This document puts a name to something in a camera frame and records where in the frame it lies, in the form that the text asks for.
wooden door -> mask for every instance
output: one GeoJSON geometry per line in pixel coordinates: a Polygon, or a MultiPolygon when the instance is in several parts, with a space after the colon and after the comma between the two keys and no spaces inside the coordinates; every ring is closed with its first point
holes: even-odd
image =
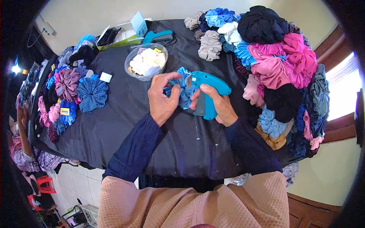
{"type": "Polygon", "coordinates": [[[288,193],[290,228],[324,228],[339,215],[342,207],[308,200],[288,193]]]}

wall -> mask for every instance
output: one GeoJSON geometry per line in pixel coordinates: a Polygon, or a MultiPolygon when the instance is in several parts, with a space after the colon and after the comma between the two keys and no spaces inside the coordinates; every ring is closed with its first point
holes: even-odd
{"type": "Polygon", "coordinates": [[[254,5],[266,6],[288,22],[294,21],[309,38],[313,50],[337,25],[336,19],[321,0],[50,0],[41,11],[41,16],[57,33],[53,38],[44,38],[50,48],[60,54],[67,46],[76,45],[85,34],[97,36],[108,25],[130,21],[138,10],[145,18],[164,20],[193,17],[199,10],[205,12],[216,7],[244,13],[254,5]]]}
{"type": "Polygon", "coordinates": [[[342,206],[354,181],[360,158],[356,139],[322,144],[313,158],[299,162],[287,191],[317,202],[342,206]]]}

person's left hand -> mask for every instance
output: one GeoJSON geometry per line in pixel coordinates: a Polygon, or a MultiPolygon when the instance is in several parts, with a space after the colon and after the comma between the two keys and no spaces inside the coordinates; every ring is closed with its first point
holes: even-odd
{"type": "Polygon", "coordinates": [[[179,84],[174,85],[171,89],[170,98],[163,94],[164,87],[170,86],[168,81],[173,78],[179,79],[181,75],[177,72],[155,75],[152,79],[151,88],[148,90],[150,115],[160,127],[170,118],[179,103],[179,84]]]}

tagging gun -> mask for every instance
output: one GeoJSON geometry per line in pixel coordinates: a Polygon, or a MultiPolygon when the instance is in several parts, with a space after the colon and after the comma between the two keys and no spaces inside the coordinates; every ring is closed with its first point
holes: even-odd
{"type": "MultiPolygon", "coordinates": [[[[198,70],[192,72],[191,75],[186,78],[186,85],[188,87],[194,85],[200,88],[200,85],[203,83],[214,87],[219,95],[229,95],[232,91],[229,85],[222,79],[198,70]]],[[[214,119],[217,116],[217,112],[215,111],[213,99],[210,98],[208,94],[200,91],[196,110],[193,114],[196,116],[203,116],[206,120],[214,119]]]]}

cable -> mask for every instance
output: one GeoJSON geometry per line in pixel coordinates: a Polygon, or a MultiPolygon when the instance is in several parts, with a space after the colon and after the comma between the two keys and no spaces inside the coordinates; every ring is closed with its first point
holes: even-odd
{"type": "Polygon", "coordinates": [[[32,31],[33,31],[33,27],[31,28],[30,30],[30,33],[29,33],[29,37],[28,37],[28,42],[27,42],[27,47],[30,48],[32,47],[36,42],[37,40],[39,39],[39,37],[42,35],[42,33],[45,31],[46,29],[43,28],[42,32],[39,34],[39,36],[37,37],[37,39],[35,39],[34,43],[32,45],[29,46],[29,39],[30,39],[30,35],[32,34],[32,31]]]}

